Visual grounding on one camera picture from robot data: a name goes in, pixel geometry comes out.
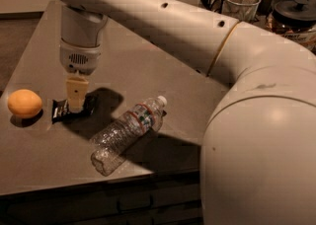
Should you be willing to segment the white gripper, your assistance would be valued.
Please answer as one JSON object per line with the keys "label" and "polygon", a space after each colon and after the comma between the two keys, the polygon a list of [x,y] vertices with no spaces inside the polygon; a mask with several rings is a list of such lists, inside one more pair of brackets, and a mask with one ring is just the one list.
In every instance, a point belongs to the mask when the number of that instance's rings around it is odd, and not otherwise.
{"label": "white gripper", "polygon": [[[91,75],[97,68],[101,47],[83,47],[60,41],[60,62],[68,73]],[[66,79],[68,108],[72,113],[83,111],[89,82],[80,76]]]}

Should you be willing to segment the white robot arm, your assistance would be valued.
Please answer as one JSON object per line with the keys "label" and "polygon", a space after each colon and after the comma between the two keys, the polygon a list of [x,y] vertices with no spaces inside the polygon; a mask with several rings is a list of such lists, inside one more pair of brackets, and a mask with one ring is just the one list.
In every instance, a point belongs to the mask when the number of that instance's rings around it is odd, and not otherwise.
{"label": "white robot arm", "polygon": [[205,225],[316,225],[315,56],[176,0],[60,0],[111,18],[228,91],[200,148]]}

